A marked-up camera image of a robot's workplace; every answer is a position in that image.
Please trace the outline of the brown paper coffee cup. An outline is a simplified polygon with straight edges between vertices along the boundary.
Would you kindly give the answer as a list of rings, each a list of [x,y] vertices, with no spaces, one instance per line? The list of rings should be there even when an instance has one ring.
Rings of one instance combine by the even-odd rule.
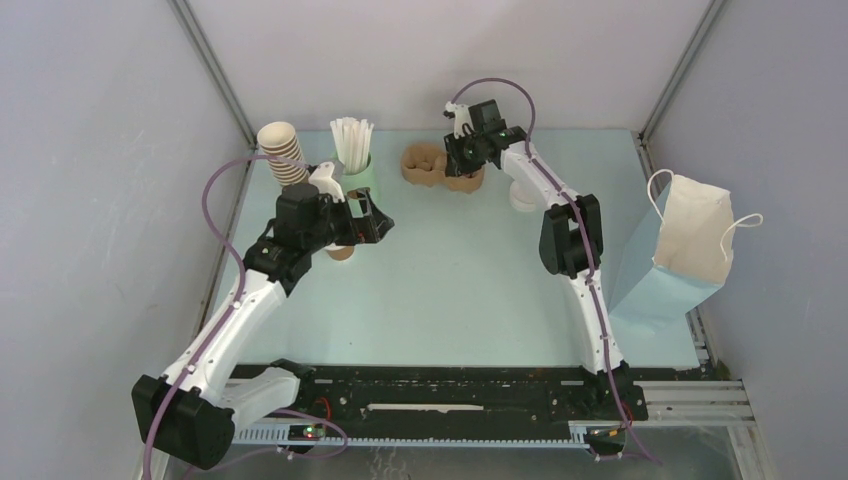
[[[324,248],[327,255],[335,261],[346,261],[351,258],[355,252],[354,246],[339,246],[331,244]]]

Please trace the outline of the white paper bag with handles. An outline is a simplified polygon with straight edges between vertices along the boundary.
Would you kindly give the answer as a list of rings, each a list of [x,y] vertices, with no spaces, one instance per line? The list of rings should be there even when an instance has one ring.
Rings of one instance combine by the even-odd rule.
[[[662,192],[665,203],[649,199],[660,219],[654,265],[703,283],[724,284],[732,268],[735,232],[762,225],[764,216],[751,213],[737,218],[728,190],[670,169],[653,173],[648,182],[661,174],[670,177]]]

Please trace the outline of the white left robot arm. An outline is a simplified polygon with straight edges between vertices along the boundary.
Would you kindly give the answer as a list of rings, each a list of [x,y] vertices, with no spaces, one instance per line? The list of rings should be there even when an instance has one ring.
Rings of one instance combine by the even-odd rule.
[[[227,382],[250,338],[328,246],[380,242],[393,220],[367,188],[339,198],[300,183],[283,188],[276,214],[240,256],[239,274],[212,319],[159,377],[141,376],[131,398],[143,442],[198,469],[210,470],[236,433],[285,409],[304,416],[315,388],[292,367],[268,367],[234,387]]]

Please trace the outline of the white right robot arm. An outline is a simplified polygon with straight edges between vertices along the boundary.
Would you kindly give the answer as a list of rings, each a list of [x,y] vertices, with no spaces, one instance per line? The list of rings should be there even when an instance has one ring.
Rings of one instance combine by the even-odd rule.
[[[446,174],[470,175],[493,164],[508,175],[524,202],[542,210],[539,256],[545,269],[560,278],[566,318],[590,384],[581,392],[585,411],[606,418],[622,403],[617,387],[628,365],[617,346],[601,292],[604,250],[601,208],[593,195],[567,186],[545,163],[521,127],[510,127],[489,100],[468,106],[449,102],[445,117],[454,123],[444,138]]]

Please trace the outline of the green straw holder jar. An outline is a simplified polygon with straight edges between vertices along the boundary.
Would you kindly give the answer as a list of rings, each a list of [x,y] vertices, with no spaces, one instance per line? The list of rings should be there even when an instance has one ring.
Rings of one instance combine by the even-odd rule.
[[[380,192],[376,179],[374,162],[368,156],[368,162],[364,170],[359,173],[347,173],[345,165],[333,153],[331,160],[334,162],[335,171],[333,178],[341,185],[345,194],[356,189],[368,189],[371,199],[377,203],[380,200]]]

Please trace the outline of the brown cardboard cup carrier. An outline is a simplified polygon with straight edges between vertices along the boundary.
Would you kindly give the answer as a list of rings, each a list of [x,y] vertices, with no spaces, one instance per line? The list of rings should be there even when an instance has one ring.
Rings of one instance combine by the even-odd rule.
[[[470,176],[449,177],[446,175],[447,160],[446,151],[438,145],[414,143],[409,145],[401,156],[401,174],[413,185],[443,185],[450,191],[465,194],[471,194],[481,188],[485,177],[484,169]]]

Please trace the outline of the stack of white lids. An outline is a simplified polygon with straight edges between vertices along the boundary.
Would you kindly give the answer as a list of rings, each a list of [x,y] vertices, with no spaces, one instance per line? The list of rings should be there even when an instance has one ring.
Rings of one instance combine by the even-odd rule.
[[[536,203],[532,196],[526,193],[516,181],[513,181],[510,185],[509,202],[519,212],[533,212],[536,209]]]

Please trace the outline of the bundle of white wrapped straws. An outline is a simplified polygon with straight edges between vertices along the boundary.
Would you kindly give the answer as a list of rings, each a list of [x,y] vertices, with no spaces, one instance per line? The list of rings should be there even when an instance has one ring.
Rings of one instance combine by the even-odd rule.
[[[374,124],[367,119],[342,117],[332,120],[330,128],[336,158],[344,166],[344,173],[355,175],[363,172],[369,164]]]

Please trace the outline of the stack of brown paper cups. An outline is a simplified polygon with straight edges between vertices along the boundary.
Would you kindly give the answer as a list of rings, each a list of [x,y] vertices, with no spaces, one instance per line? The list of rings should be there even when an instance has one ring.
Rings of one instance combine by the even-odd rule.
[[[266,124],[257,132],[257,144],[265,155],[271,156],[269,168],[281,187],[308,181],[308,170],[292,164],[292,161],[303,161],[297,132],[292,124],[283,121]]]

